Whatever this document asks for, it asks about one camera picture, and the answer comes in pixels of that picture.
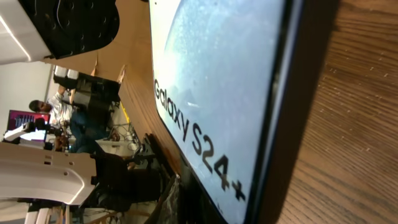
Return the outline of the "Samsung Galaxy smartphone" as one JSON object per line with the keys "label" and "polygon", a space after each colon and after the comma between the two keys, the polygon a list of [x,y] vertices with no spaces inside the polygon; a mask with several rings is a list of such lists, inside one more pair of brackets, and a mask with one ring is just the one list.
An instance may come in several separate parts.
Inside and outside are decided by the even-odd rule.
{"label": "Samsung Galaxy smartphone", "polygon": [[151,1],[155,107],[221,218],[245,223],[303,1]]}

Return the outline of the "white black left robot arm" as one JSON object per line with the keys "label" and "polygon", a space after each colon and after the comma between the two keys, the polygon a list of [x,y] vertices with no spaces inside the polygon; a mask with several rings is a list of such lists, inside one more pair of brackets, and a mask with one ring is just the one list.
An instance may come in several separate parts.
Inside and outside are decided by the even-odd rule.
{"label": "white black left robot arm", "polygon": [[[119,29],[114,1],[2,1],[1,63],[66,58],[107,46]],[[48,151],[14,140],[1,144],[1,196],[128,211],[157,200],[164,183],[154,169],[128,169],[127,160],[105,152]]]}

